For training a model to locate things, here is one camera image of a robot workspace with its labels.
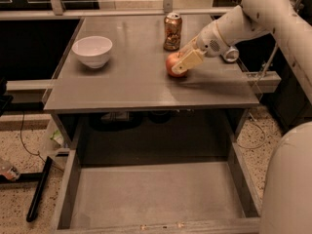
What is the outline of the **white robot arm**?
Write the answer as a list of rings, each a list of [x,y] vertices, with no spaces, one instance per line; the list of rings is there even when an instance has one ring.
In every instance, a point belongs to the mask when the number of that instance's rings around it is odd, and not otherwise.
[[[302,90],[312,99],[312,27],[290,0],[241,0],[204,27],[170,65],[182,74],[205,57],[269,33]],[[259,234],[312,234],[312,122],[287,132],[272,153],[265,180]]]

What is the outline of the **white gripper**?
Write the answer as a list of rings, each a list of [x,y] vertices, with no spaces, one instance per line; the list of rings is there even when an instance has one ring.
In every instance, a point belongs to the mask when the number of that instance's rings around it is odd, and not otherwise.
[[[201,64],[204,54],[207,57],[217,57],[225,53],[228,49],[229,46],[222,39],[217,24],[211,22],[197,36],[179,49],[177,62],[172,67],[172,73],[176,75],[183,74],[189,69]]]

